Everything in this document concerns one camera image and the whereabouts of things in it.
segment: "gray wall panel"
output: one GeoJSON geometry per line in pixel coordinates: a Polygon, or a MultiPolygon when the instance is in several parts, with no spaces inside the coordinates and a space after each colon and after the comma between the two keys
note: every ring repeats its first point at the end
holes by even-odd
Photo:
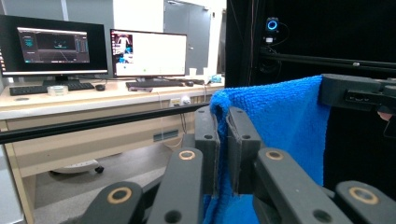
{"type": "Polygon", "coordinates": [[[11,16],[34,17],[39,19],[64,19],[61,0],[4,0],[7,14],[11,16]]]}
{"type": "Polygon", "coordinates": [[[70,21],[99,23],[105,26],[108,76],[113,76],[109,30],[114,28],[113,1],[111,0],[67,0],[70,21]]]}
{"type": "Polygon", "coordinates": [[[201,6],[164,0],[164,32],[187,35],[186,75],[189,68],[203,74],[209,54],[210,14],[201,6]]]}
{"type": "Polygon", "coordinates": [[[4,15],[3,3],[0,1],[0,15],[4,15]]]}

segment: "monitor screen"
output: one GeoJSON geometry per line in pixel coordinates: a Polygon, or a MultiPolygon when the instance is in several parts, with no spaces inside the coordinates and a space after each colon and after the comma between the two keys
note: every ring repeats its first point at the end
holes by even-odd
{"type": "Polygon", "coordinates": [[[102,24],[0,15],[3,77],[106,75],[102,24]]]}
{"type": "Polygon", "coordinates": [[[110,30],[114,77],[184,76],[187,36],[110,30]]]}

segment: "blue towel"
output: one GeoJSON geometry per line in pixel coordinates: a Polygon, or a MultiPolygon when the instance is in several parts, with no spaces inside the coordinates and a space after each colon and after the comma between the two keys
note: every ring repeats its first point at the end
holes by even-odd
{"type": "Polygon", "coordinates": [[[311,178],[323,185],[323,153],[330,107],[318,102],[321,76],[272,85],[224,89],[210,102],[219,122],[219,195],[205,196],[204,223],[259,223],[252,195],[234,195],[231,189],[226,148],[226,116],[230,106],[247,112],[265,145],[289,154],[311,178]]]}

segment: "desk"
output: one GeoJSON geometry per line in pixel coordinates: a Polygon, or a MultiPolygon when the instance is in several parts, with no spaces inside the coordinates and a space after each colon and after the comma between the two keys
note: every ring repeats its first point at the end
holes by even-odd
{"type": "MultiPolygon", "coordinates": [[[[70,91],[65,96],[10,96],[9,87],[6,87],[0,96],[0,130],[4,132],[161,109],[169,106],[170,99],[182,96],[189,96],[192,104],[198,104],[205,100],[208,102],[210,96],[223,87],[222,83],[216,83],[205,88],[194,85],[138,92],[127,91],[124,82],[109,81],[105,91],[70,91]]],[[[188,130],[192,131],[193,113],[186,115],[186,121],[188,130]]],[[[148,119],[5,144],[27,222],[34,223],[35,175],[70,164],[146,147],[153,144],[154,134],[174,129],[179,130],[179,136],[182,134],[180,116],[148,119]]]]}

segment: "gray floor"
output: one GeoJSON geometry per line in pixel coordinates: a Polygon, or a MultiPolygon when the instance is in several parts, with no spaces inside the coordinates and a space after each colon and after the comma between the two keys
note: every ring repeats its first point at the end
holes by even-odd
{"type": "Polygon", "coordinates": [[[105,170],[73,174],[37,176],[35,223],[56,224],[81,216],[100,190],[120,181],[144,187],[161,176],[172,150],[163,144],[139,148],[98,160],[105,170]]]}

